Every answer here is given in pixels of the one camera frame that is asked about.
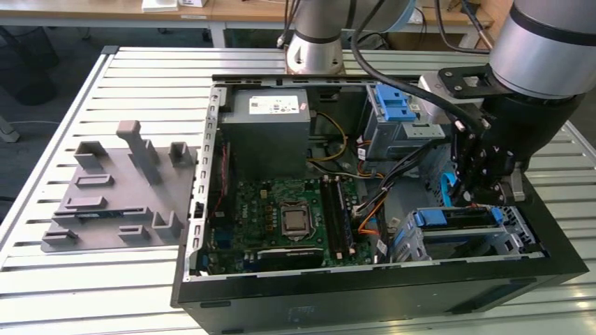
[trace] white cable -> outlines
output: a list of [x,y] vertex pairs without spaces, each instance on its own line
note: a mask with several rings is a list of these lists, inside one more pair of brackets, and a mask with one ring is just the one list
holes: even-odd
[[60,122],[55,121],[15,121],[8,122],[10,124],[60,124]]

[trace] yellow wire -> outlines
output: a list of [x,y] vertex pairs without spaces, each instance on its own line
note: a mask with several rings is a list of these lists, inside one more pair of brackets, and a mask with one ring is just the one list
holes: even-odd
[[334,126],[338,128],[339,132],[342,133],[342,139],[344,140],[344,145],[342,146],[342,150],[339,151],[339,153],[336,153],[335,155],[331,155],[328,157],[307,159],[307,161],[310,161],[310,162],[324,162],[324,161],[331,161],[332,159],[336,159],[339,156],[342,156],[342,154],[346,151],[346,148],[348,147],[348,138],[346,136],[344,129],[342,129],[340,125],[338,124],[338,122],[335,122],[335,120],[331,118],[331,116],[323,112],[316,112],[316,113],[320,114],[322,116],[324,116],[326,119],[330,120],[330,122],[334,124]]

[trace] sticker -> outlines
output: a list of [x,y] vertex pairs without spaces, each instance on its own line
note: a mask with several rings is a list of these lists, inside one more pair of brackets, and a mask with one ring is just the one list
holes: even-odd
[[366,160],[366,149],[364,148],[358,148],[358,159],[360,159],[362,161]]
[[254,96],[248,102],[250,114],[298,114],[298,96]]
[[192,20],[207,20],[207,16],[204,15],[180,15],[180,18]]
[[388,246],[386,243],[383,243],[382,240],[378,240],[376,242],[376,248],[379,249],[379,251],[382,252],[383,255],[388,255]]

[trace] ram slot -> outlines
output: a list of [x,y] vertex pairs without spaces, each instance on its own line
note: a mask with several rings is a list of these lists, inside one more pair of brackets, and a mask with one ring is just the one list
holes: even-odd
[[326,219],[330,253],[340,260],[343,255],[348,252],[340,216],[343,199],[339,198],[338,181],[328,177],[324,177],[320,182],[320,196],[323,201],[323,215]]
[[346,240],[346,249],[351,255],[356,253],[354,249],[354,236],[352,236],[352,225],[351,225],[351,213],[346,207],[344,202],[344,192],[342,191],[342,180],[339,177],[335,178],[336,188],[338,188],[338,199],[339,199],[339,219],[343,229],[343,236]]

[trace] red wire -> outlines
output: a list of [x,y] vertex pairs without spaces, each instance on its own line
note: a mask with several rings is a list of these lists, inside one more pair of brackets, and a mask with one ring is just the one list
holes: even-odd
[[218,208],[220,207],[222,204],[222,200],[224,199],[224,193],[226,193],[226,161],[227,161],[227,151],[226,151],[226,146],[222,147],[222,193],[220,193],[220,197],[218,199],[218,203],[215,204],[214,207],[214,212],[212,215],[210,216],[210,218],[214,217],[215,212],[218,211]]

